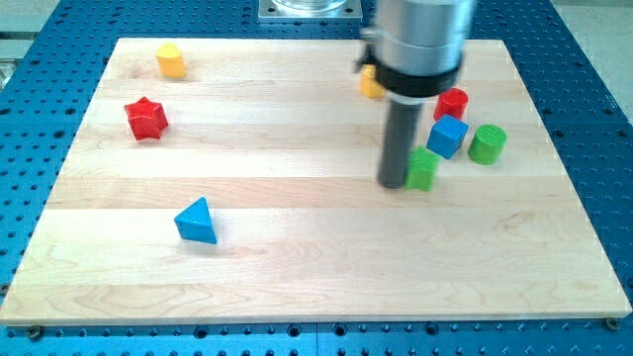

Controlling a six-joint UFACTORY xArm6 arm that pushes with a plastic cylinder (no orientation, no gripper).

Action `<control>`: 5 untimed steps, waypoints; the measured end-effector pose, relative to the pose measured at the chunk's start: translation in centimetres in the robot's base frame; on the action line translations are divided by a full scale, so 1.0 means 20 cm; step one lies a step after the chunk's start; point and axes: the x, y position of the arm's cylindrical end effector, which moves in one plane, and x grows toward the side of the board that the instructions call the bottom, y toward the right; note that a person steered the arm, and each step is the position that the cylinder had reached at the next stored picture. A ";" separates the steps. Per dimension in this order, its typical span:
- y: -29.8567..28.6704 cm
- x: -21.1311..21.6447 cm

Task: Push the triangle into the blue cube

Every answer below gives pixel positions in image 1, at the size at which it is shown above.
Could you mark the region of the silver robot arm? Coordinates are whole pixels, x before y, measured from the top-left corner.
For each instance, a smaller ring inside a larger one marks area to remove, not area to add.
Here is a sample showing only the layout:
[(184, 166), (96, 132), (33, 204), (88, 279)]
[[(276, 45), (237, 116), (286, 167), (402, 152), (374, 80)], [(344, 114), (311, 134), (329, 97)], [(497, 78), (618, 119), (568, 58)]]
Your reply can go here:
[(381, 0), (356, 68), (375, 67), (388, 97), (418, 105), (450, 89), (463, 62), (475, 0)]

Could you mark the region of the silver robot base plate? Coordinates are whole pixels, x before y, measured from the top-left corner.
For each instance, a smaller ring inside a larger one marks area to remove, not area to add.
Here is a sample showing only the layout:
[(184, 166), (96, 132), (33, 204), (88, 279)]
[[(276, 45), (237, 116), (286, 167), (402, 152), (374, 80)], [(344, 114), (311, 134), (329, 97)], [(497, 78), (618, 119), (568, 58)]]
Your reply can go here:
[(360, 0), (259, 0), (258, 20), (270, 23), (363, 19)]

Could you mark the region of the yellow block behind arm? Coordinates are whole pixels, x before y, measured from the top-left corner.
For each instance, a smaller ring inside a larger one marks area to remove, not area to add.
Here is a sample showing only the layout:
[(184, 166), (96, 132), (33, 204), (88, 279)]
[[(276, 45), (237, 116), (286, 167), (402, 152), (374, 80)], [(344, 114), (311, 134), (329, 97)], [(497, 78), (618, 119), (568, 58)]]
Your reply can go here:
[(373, 64), (362, 66), (359, 90), (369, 99), (380, 99), (385, 96), (385, 89), (376, 79), (376, 67)]

